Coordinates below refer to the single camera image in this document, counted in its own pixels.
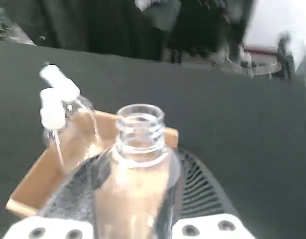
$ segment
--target cardboard box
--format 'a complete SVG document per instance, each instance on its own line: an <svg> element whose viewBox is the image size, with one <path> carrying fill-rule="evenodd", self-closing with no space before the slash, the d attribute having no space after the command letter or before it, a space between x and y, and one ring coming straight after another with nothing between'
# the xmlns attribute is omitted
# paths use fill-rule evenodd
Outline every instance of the cardboard box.
<svg viewBox="0 0 306 239"><path fill-rule="evenodd" d="M114 144L118 133L115 127L117 115L97 111L96 117L103 147L107 149ZM164 135L170 147L177 147L177 130L165 128ZM21 218L34 216L63 180L57 159L48 149L45 150L10 195L6 209Z"/></svg>

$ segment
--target spray nozzle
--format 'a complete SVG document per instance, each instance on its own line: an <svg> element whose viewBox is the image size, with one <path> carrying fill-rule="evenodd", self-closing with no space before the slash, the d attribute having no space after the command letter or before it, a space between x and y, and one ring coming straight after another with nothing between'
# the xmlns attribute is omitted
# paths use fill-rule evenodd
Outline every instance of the spray nozzle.
<svg viewBox="0 0 306 239"><path fill-rule="evenodd" d="M80 89L56 65L48 65L40 71L40 77L55 88L64 102L73 102L80 96Z"/></svg>
<svg viewBox="0 0 306 239"><path fill-rule="evenodd" d="M65 110L58 91L53 88L43 89L41 98L41 123L47 129L61 129L66 124Z"/></svg>

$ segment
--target bottle neck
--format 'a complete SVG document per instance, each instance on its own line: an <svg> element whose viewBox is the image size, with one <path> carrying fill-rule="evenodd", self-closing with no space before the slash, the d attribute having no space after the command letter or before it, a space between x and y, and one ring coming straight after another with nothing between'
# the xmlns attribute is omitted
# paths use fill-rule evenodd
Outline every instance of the bottle neck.
<svg viewBox="0 0 306 239"><path fill-rule="evenodd" d="M151 105L130 105L118 111L119 133L113 150L121 158L151 165L167 151L164 113Z"/></svg>

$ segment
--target white wall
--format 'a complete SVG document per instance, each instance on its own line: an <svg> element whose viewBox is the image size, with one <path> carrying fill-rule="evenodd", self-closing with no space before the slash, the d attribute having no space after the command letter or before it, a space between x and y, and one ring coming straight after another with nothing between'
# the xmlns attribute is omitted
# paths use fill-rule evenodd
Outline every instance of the white wall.
<svg viewBox="0 0 306 239"><path fill-rule="evenodd" d="M306 52L306 0L257 0L244 42L274 47L279 34L288 31L296 66Z"/></svg>

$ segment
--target black fabric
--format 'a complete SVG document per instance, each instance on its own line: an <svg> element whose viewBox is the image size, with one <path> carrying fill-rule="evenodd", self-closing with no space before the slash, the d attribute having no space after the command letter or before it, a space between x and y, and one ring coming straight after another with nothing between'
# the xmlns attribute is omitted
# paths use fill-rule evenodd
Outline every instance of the black fabric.
<svg viewBox="0 0 306 239"><path fill-rule="evenodd" d="M96 109L150 103L203 160L258 239L306 239L306 89L219 69L0 42L0 238L10 193L44 150L38 72L59 65Z"/></svg>
<svg viewBox="0 0 306 239"><path fill-rule="evenodd" d="M179 0L22 0L3 4L37 45L160 60Z"/></svg>

